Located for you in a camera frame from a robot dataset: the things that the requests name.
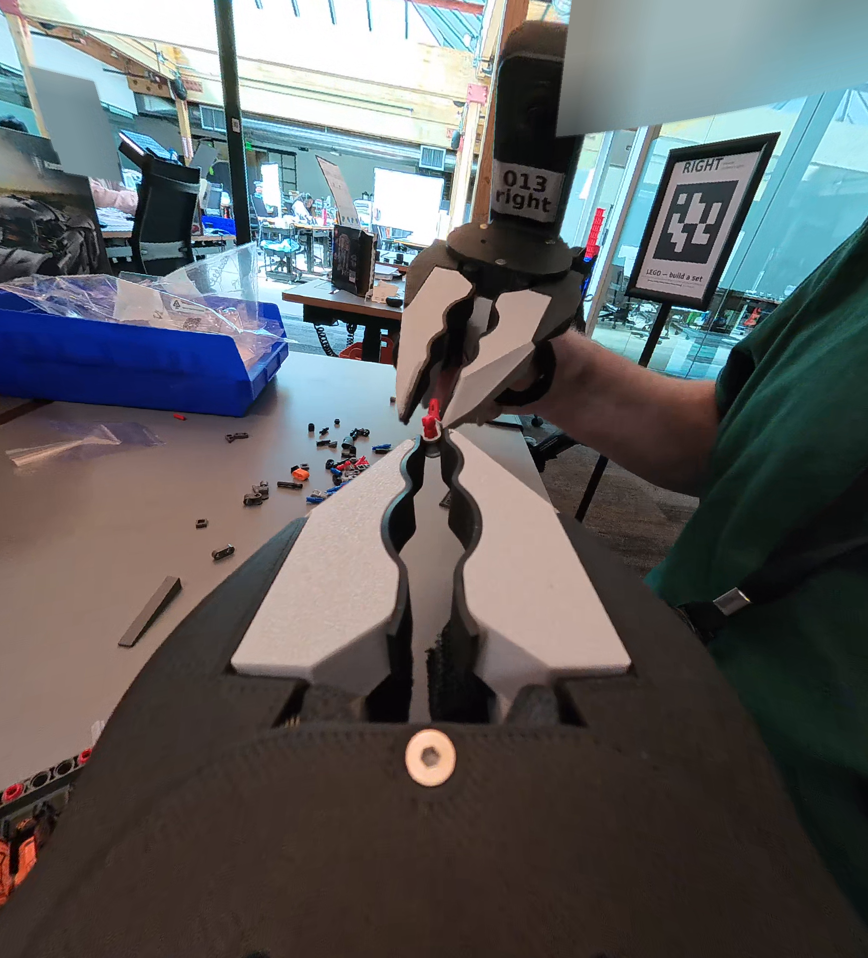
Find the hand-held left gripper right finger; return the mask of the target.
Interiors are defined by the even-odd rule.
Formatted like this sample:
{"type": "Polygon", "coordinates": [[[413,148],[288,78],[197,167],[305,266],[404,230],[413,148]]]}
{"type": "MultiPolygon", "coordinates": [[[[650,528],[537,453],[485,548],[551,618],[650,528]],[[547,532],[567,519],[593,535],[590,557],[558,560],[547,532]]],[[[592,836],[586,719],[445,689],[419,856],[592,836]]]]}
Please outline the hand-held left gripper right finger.
{"type": "Polygon", "coordinates": [[[627,674],[631,658],[549,500],[459,430],[443,433],[440,462],[464,547],[450,624],[491,718],[529,687],[627,674]]]}

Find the crumpled clear plastic bag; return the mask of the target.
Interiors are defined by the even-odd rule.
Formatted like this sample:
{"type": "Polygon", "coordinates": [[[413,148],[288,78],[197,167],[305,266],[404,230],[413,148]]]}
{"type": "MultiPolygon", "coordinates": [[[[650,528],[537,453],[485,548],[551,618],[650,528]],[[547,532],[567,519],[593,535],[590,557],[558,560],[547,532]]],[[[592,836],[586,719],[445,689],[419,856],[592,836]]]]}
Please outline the crumpled clear plastic bag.
{"type": "Polygon", "coordinates": [[[151,328],[223,334],[263,348],[284,337],[279,318],[267,318],[259,298],[259,249],[237,246],[157,278],[121,272],[0,283],[47,313],[151,328]]]}

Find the scattered small lego pieces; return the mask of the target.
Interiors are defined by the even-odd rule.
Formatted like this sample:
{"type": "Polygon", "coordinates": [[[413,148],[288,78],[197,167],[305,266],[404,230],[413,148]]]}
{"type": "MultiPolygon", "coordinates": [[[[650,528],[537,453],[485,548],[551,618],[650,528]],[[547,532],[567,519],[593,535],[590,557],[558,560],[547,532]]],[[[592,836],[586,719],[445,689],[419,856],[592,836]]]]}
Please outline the scattered small lego pieces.
{"type": "Polygon", "coordinates": [[[342,487],[348,485],[352,480],[363,474],[371,466],[371,460],[367,454],[361,454],[357,449],[357,442],[360,440],[369,440],[369,430],[364,427],[355,427],[344,437],[342,442],[338,442],[328,436],[330,429],[322,428],[318,432],[316,448],[336,450],[340,449],[341,457],[327,458],[324,461],[324,476],[330,481],[330,485],[325,488],[308,487],[310,481],[310,468],[306,464],[296,464],[287,480],[277,480],[271,484],[268,480],[251,486],[251,489],[243,496],[243,507],[246,509],[259,508],[267,502],[271,495],[271,489],[278,489],[290,492],[304,492],[304,501],[311,507],[330,500],[342,487]]]}

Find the white whiteboard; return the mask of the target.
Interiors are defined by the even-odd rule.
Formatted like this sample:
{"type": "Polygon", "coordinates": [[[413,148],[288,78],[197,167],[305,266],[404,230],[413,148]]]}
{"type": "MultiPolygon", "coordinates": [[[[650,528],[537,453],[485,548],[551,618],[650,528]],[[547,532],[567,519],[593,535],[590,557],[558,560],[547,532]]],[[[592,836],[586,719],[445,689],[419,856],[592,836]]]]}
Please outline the white whiteboard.
{"type": "Polygon", "coordinates": [[[444,179],[376,168],[371,223],[428,246],[438,237],[444,179]]]}

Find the lego set box dark print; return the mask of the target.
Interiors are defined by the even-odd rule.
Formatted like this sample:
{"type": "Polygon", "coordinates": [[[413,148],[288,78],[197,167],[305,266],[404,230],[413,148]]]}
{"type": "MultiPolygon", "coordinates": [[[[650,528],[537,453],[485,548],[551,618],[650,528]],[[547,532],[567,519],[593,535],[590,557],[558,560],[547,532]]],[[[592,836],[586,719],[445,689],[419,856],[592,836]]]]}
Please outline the lego set box dark print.
{"type": "Polygon", "coordinates": [[[0,284],[110,273],[89,180],[48,139],[0,127],[0,284]]]}

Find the black office chair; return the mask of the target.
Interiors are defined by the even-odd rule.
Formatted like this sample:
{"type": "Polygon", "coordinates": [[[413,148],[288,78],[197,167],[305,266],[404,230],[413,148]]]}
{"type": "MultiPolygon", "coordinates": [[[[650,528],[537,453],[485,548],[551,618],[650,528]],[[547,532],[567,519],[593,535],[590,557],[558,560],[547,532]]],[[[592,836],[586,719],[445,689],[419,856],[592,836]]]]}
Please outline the black office chair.
{"type": "Polygon", "coordinates": [[[150,137],[120,130],[119,152],[140,170],[130,238],[131,270],[164,277],[195,262],[192,229],[200,224],[201,173],[150,137]]]}

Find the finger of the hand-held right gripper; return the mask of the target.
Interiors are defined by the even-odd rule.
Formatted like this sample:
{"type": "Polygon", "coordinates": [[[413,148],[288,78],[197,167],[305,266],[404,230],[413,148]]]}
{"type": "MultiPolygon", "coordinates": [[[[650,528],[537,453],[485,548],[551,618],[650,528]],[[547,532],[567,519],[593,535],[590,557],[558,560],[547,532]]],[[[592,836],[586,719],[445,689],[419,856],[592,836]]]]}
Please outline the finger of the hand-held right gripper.
{"type": "Polygon", "coordinates": [[[463,368],[443,414],[444,427],[472,421],[483,405],[509,388],[534,354],[534,337],[551,299],[532,290],[505,292],[497,298],[498,324],[481,337],[477,355],[463,368]]]}
{"type": "Polygon", "coordinates": [[[440,400],[444,426],[459,425],[461,381],[474,356],[473,284],[459,270],[435,267],[403,310],[395,405],[406,423],[425,399],[440,400]]]}

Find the person's right forearm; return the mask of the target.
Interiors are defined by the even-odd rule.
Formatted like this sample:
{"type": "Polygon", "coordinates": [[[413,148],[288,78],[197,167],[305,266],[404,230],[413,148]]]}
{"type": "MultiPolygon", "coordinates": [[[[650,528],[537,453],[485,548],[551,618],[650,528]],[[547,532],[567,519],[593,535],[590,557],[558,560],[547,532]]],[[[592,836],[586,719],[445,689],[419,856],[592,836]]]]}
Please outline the person's right forearm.
{"type": "Polygon", "coordinates": [[[595,385],[593,448],[653,485],[700,495],[720,423],[715,383],[601,351],[595,385]]]}

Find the wooden standing desk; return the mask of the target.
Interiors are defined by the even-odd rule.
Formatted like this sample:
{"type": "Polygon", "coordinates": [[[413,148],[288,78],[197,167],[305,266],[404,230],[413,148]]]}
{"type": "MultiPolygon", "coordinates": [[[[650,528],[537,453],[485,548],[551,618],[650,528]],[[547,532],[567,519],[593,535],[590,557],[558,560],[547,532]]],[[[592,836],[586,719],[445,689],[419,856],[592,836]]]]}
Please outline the wooden standing desk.
{"type": "Polygon", "coordinates": [[[362,360],[392,365],[403,314],[402,294],[402,282],[382,282],[359,296],[329,279],[315,279],[289,286],[281,292],[281,299],[284,304],[298,305],[303,321],[311,326],[347,327],[348,345],[360,347],[362,360]]]}

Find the small black box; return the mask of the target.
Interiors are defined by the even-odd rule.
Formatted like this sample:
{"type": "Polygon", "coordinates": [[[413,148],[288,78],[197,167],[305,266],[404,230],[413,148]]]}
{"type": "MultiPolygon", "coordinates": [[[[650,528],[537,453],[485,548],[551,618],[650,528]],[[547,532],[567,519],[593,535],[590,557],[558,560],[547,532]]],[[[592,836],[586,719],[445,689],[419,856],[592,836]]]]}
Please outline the small black box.
{"type": "Polygon", "coordinates": [[[376,237],[360,227],[336,224],[331,244],[331,282],[360,298],[372,290],[376,237]]]}

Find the person's right hand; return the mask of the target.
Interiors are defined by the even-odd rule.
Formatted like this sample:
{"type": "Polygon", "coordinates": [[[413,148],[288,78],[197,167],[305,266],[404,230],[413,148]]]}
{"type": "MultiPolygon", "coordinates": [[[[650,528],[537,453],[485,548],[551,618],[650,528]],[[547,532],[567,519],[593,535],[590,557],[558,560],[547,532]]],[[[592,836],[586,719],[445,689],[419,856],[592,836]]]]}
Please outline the person's right hand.
{"type": "Polygon", "coordinates": [[[595,413],[600,370],[610,357],[585,335],[568,331],[544,343],[553,358],[553,376],[543,396],[529,405],[532,414],[582,438],[595,413]]]}

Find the black framed tag sign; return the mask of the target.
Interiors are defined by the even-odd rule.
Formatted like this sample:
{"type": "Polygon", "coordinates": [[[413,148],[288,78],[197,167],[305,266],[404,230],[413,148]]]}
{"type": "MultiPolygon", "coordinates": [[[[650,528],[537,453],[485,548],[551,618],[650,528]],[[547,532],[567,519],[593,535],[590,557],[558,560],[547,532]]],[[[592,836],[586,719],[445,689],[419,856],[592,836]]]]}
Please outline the black framed tag sign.
{"type": "Polygon", "coordinates": [[[626,297],[658,303],[646,367],[674,306],[710,304],[780,133],[670,150],[626,297]]]}

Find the blue plastic bin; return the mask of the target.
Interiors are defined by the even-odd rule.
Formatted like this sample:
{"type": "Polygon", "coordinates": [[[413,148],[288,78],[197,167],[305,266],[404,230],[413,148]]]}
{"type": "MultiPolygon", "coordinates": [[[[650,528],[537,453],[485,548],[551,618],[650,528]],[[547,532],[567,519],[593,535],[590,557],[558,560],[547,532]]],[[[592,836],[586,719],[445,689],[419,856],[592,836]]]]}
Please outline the blue plastic bin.
{"type": "Polygon", "coordinates": [[[273,347],[246,368],[223,334],[58,316],[0,291],[0,394],[243,417],[288,355],[279,309],[259,307],[273,347]]]}

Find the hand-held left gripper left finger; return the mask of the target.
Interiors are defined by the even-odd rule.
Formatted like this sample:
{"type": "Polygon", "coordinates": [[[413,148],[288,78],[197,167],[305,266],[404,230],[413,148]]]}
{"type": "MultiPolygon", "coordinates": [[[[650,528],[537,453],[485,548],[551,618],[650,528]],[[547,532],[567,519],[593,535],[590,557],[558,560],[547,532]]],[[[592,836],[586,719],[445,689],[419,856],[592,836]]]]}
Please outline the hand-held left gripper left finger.
{"type": "Polygon", "coordinates": [[[413,609],[400,557],[415,533],[415,440],[313,509],[231,666],[363,698],[368,717],[409,718],[413,609]]]}

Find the small clear zip bag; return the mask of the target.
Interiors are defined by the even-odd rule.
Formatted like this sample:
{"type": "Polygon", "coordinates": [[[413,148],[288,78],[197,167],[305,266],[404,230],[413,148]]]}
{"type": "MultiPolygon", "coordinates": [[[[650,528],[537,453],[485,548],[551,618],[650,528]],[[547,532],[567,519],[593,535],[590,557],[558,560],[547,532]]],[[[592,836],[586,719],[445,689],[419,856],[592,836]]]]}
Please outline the small clear zip bag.
{"type": "Polygon", "coordinates": [[[20,470],[57,462],[85,462],[132,449],[156,449],[165,446],[156,433],[133,422],[69,423],[50,421],[48,425],[61,438],[43,445],[8,449],[5,456],[20,470]]]}

